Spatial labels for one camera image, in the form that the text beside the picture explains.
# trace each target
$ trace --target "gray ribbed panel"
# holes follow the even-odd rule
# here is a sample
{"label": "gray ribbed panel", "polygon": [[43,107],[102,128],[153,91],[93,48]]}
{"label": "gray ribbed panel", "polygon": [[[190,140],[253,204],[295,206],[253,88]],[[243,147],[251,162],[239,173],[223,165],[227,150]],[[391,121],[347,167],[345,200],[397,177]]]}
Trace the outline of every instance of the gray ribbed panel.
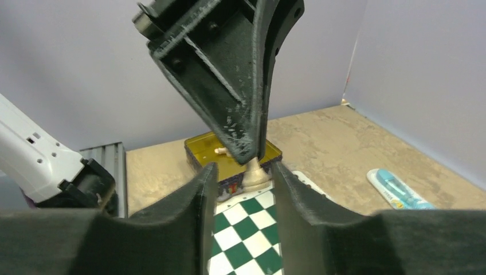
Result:
{"label": "gray ribbed panel", "polygon": [[114,143],[80,151],[85,159],[94,159],[102,165],[116,181],[118,194],[118,216],[128,217],[127,170],[125,148],[123,144]]}

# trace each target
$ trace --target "table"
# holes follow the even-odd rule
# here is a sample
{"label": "table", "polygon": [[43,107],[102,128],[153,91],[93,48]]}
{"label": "table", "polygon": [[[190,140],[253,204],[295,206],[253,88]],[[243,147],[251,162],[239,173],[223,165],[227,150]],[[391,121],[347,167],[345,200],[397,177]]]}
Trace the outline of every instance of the table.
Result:
{"label": "table", "polygon": [[[334,201],[371,214],[390,209],[366,179],[385,168],[442,209],[486,209],[486,192],[472,185],[349,106],[270,120],[267,138]],[[183,140],[127,152],[128,207],[132,214],[164,198],[194,175]]]}

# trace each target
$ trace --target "brown tray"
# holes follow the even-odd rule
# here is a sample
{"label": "brown tray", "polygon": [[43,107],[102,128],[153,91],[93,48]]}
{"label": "brown tray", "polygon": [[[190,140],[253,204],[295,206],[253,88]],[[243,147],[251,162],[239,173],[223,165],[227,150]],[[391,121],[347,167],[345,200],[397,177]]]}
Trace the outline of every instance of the brown tray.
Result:
{"label": "brown tray", "polygon": [[[196,171],[211,162],[218,164],[219,202],[243,192],[241,182],[243,181],[243,172],[245,172],[245,166],[239,165],[233,158],[226,156],[226,154],[219,155],[214,152],[216,148],[221,147],[223,145],[213,132],[192,137],[184,142],[187,161]],[[281,160],[282,151],[267,140],[265,156],[260,161],[262,168],[270,174],[271,163]]]}

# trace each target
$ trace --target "chessboard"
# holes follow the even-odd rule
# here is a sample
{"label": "chessboard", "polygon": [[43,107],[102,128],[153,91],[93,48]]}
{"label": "chessboard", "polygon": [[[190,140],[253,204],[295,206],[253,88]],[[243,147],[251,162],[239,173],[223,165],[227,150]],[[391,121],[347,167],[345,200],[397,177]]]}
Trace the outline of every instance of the chessboard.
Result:
{"label": "chessboard", "polygon": [[[304,184],[326,195],[299,171]],[[219,204],[215,211],[209,275],[279,275],[282,260],[273,184]]]}

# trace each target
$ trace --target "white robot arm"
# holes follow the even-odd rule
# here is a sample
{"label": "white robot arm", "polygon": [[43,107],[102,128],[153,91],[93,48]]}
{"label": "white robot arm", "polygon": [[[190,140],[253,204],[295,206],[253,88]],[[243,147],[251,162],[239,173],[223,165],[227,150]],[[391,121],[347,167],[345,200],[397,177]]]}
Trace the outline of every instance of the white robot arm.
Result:
{"label": "white robot arm", "polygon": [[37,207],[105,207],[114,197],[115,180],[101,165],[62,145],[1,94],[0,170]]}

